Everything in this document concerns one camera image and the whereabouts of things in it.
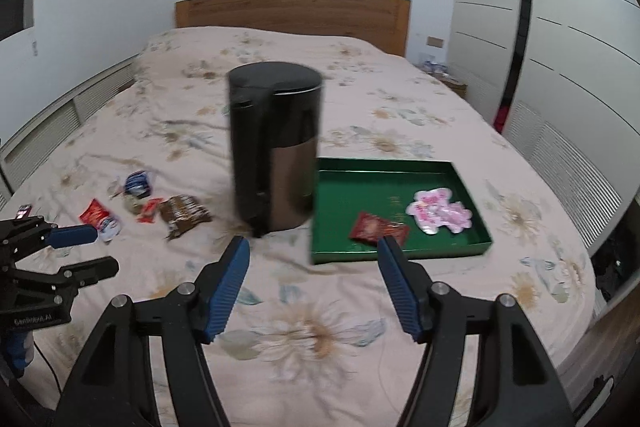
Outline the blue gloved left hand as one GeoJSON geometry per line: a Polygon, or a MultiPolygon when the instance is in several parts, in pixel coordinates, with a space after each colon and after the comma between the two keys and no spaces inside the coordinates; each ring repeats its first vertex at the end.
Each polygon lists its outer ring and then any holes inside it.
{"type": "Polygon", "coordinates": [[[35,343],[32,332],[12,334],[6,343],[6,356],[9,366],[17,378],[21,378],[25,369],[34,359],[35,343]]]}

